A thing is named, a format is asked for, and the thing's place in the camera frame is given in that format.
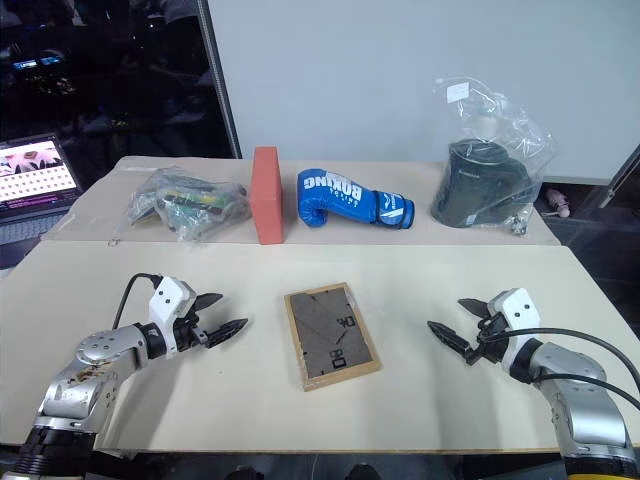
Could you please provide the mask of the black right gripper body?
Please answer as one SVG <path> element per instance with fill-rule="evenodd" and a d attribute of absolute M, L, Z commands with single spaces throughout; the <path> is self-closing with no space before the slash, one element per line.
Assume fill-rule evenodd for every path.
<path fill-rule="evenodd" d="M 501 313 L 478 322 L 479 333 L 476 337 L 477 347 L 469 349 L 465 355 L 468 365 L 474 365 L 481 358 L 496 364 L 502 361 L 506 351 L 506 340 L 491 340 L 488 338 L 506 331 L 506 320 Z"/>

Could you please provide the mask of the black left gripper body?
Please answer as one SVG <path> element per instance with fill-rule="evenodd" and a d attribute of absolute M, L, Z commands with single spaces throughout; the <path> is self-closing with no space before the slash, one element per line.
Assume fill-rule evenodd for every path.
<path fill-rule="evenodd" d="M 196 345 L 203 345 L 208 340 L 208 336 L 198 323 L 197 312 L 204 309 L 202 300 L 197 299 L 190 309 L 174 321 L 174 338 L 178 351 L 188 350 Z"/>

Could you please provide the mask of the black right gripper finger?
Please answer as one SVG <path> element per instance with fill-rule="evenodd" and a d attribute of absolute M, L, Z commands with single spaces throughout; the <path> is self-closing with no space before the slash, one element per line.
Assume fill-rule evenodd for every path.
<path fill-rule="evenodd" d="M 453 329 L 449 328 L 445 324 L 428 321 L 427 326 L 437 339 L 456 353 L 469 353 L 472 351 L 469 342 L 460 337 Z"/>
<path fill-rule="evenodd" d="M 478 318 L 490 318 L 492 316 L 488 309 L 488 304 L 484 301 L 473 298 L 462 298 L 459 299 L 457 303 Z"/>

